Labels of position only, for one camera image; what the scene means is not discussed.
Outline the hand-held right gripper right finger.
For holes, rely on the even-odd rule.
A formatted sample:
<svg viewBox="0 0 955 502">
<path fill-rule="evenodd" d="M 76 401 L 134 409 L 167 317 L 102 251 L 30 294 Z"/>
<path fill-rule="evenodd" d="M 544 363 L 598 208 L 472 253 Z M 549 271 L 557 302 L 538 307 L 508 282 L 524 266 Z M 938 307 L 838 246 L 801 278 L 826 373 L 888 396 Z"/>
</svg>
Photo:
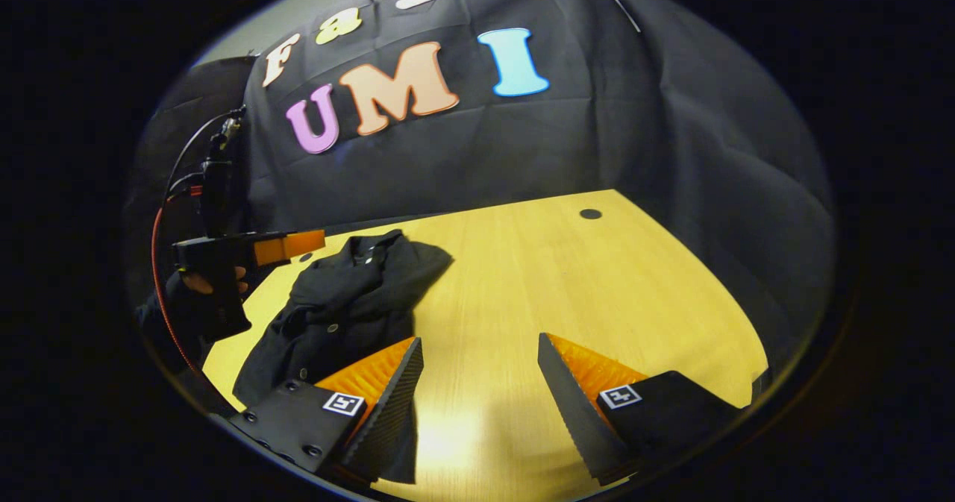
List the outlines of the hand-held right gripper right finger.
<svg viewBox="0 0 955 502">
<path fill-rule="evenodd" d="M 679 371 L 648 376 L 555 334 L 539 335 L 540 372 L 592 478 L 658 474 L 742 414 Z"/>
</svg>

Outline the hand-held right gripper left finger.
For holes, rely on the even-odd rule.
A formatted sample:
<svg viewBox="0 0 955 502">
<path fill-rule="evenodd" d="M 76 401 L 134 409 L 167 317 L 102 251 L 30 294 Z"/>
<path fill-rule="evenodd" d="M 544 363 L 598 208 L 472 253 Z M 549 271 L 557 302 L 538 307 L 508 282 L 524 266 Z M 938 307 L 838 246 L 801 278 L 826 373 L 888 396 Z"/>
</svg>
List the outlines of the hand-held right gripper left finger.
<svg viewBox="0 0 955 502">
<path fill-rule="evenodd" d="M 415 393 L 424 368 L 411 336 L 318 383 L 289 379 L 228 418 L 273 457 L 324 481 L 416 481 Z"/>
</svg>

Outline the black buttoned garment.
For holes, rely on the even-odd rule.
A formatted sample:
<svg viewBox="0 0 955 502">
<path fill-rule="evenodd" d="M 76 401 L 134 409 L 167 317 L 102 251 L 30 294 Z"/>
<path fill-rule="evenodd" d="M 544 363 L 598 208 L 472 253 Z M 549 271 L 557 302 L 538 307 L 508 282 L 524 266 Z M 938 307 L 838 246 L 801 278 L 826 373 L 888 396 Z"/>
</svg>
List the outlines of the black buttoned garment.
<svg viewBox="0 0 955 502">
<path fill-rule="evenodd" d="M 232 388 L 255 406 L 286 380 L 319 383 L 410 338 L 413 311 L 453 257 L 401 230 L 352 236 L 307 264 L 243 362 Z"/>
</svg>

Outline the black backdrop cloth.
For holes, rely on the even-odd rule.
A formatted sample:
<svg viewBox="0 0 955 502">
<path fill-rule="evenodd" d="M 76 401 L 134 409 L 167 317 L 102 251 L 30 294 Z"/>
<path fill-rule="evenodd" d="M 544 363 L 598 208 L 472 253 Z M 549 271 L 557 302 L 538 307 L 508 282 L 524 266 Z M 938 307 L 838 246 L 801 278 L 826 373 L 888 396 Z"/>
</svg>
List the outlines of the black backdrop cloth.
<svg viewBox="0 0 955 502">
<path fill-rule="evenodd" d="M 551 403 L 542 333 L 746 410 L 824 314 L 836 217 L 818 145 L 743 47 L 672 0 L 331 0 L 273 43 L 188 71 L 134 159 L 127 239 L 150 287 L 147 357 L 214 411 L 307 264 L 401 230 L 453 257 L 413 315 L 415 403 Z M 198 183 L 228 146 L 250 329 L 205 340 L 208 295 L 174 244 L 204 235 Z M 325 247 L 255 267 L 256 234 Z"/>
</svg>

